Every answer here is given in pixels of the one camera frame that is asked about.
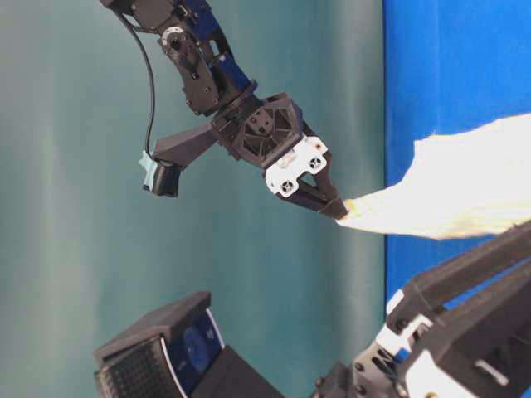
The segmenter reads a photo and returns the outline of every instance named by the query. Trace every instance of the white cloth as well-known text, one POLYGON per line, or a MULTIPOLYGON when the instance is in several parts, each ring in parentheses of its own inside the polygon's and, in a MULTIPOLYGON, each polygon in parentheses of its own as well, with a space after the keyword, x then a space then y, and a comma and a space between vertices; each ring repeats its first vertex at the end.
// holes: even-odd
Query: white cloth
POLYGON ((531 114, 415 142, 396 185, 345 201, 341 226, 436 239, 498 234, 531 219, 531 114))

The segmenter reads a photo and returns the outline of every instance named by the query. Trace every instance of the webcam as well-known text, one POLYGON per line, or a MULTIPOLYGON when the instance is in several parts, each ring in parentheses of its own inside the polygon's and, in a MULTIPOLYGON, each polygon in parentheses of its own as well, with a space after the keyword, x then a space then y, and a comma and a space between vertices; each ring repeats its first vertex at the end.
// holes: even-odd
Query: webcam
POLYGON ((100 398, 283 398, 223 342, 199 292, 148 313, 94 352, 100 398))

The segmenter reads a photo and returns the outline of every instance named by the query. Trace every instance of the teal backdrop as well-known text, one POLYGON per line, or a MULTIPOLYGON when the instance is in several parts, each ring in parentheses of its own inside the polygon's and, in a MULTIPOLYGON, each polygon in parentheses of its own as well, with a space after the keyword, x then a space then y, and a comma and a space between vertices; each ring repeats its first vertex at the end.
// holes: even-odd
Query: teal backdrop
MULTIPOLYGON (((290 93, 334 154, 345 197, 383 185, 382 4, 211 0, 260 97, 290 93)), ((156 137, 204 122, 153 36, 156 137)), ((0 3, 0 386, 94 397, 92 351, 144 313, 208 289, 228 343, 307 396, 382 321, 383 240, 273 197, 213 147, 177 200, 140 187, 148 81, 98 1, 0 3)))

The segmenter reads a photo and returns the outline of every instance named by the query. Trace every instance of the wire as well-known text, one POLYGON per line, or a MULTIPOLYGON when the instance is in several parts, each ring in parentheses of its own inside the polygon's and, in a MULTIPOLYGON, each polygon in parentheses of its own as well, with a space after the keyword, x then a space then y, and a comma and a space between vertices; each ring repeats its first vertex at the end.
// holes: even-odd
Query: wire
POLYGON ((153 158, 151 157, 151 153, 149 152, 149 140, 151 139, 151 131, 153 130, 153 122, 155 120, 155 82, 153 78, 153 69, 151 68, 151 63, 149 62, 148 54, 146 52, 146 49, 144 48, 144 45, 140 41, 139 36, 136 34, 136 31, 143 32, 143 33, 151 33, 151 31, 143 29, 141 27, 133 26, 133 24, 131 24, 131 22, 129 22, 124 17, 124 15, 119 12, 114 11, 114 14, 124 24, 124 26, 127 28, 129 33, 131 33, 134 40, 136 41, 136 44, 139 45, 140 52, 142 52, 142 57, 144 58, 146 67, 148 68, 149 91, 150 91, 150 111, 149 111, 148 129, 146 131, 145 152, 153 160, 153 158))

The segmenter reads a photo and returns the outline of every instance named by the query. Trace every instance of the blue wall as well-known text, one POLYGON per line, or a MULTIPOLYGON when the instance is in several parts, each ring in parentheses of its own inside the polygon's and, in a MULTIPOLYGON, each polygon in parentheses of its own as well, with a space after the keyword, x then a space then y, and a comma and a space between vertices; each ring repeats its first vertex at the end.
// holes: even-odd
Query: blue wall
MULTIPOLYGON (((531 111, 531 2, 386 0, 384 13, 387 186, 409 168, 414 140, 531 111)), ((483 240, 390 235, 387 299, 483 240)))

